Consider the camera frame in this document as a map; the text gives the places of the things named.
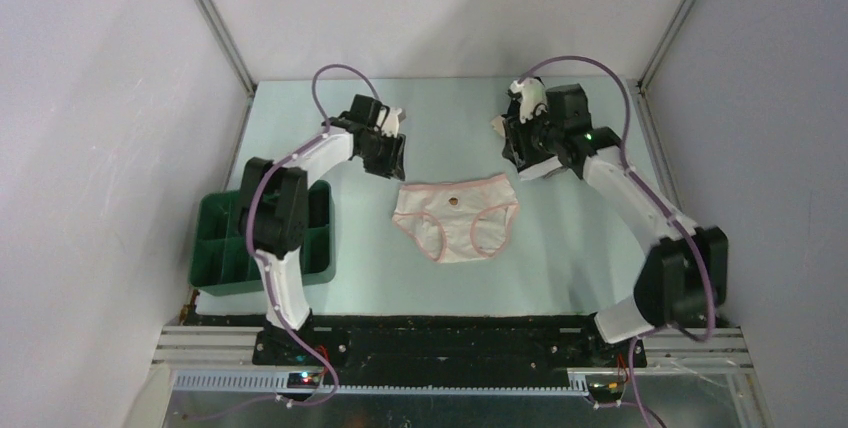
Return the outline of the white pink-trimmed underwear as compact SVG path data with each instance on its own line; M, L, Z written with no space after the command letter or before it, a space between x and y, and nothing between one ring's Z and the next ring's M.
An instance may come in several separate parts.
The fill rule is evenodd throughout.
M406 184L392 222L435 263L489 260L509 244L520 211L504 173L457 183Z

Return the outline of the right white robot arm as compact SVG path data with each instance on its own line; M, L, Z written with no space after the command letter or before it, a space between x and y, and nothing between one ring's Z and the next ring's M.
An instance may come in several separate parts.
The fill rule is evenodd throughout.
M597 312L596 329L581 340L585 359L606 366L621 341L675 327L706 340L717 326L726 290L728 239L674 208L630 164L625 142L609 127L594 127L584 89L546 87L537 78L514 81L502 117L503 157L530 181L571 171L608 202L645 254L632 294ZM704 334L686 329L698 316Z

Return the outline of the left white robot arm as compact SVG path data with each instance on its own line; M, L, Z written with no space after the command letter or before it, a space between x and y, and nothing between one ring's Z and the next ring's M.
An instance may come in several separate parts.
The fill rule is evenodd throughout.
M334 167L354 158L386 179L406 179L404 111L356 95L351 107L327 119L321 131L275 162L254 157L244 168L235 228L260 269L268 299L267 319L286 329L277 350L292 364L316 351L315 336L301 328L311 315L301 273L309 225L309 188Z

